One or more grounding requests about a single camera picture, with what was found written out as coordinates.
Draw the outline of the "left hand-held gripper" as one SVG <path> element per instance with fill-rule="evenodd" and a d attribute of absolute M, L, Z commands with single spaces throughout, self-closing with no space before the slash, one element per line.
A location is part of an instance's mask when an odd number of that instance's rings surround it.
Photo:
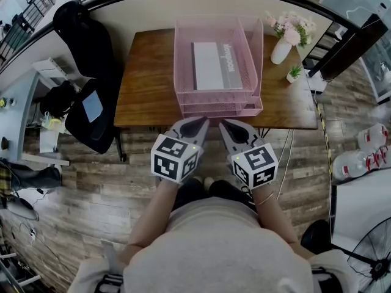
<path fill-rule="evenodd" d="M 207 117 L 189 117 L 160 134 L 151 150 L 151 172 L 182 183 L 199 164 L 209 125 Z"/>

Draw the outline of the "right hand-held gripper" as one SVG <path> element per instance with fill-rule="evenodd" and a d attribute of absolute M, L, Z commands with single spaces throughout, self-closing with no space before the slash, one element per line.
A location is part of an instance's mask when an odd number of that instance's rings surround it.
<path fill-rule="evenodd" d="M 245 186 L 253 190 L 275 180 L 279 160 L 271 144 L 259 138 L 251 125 L 222 120 L 219 130 L 228 150 L 228 166 Z"/>

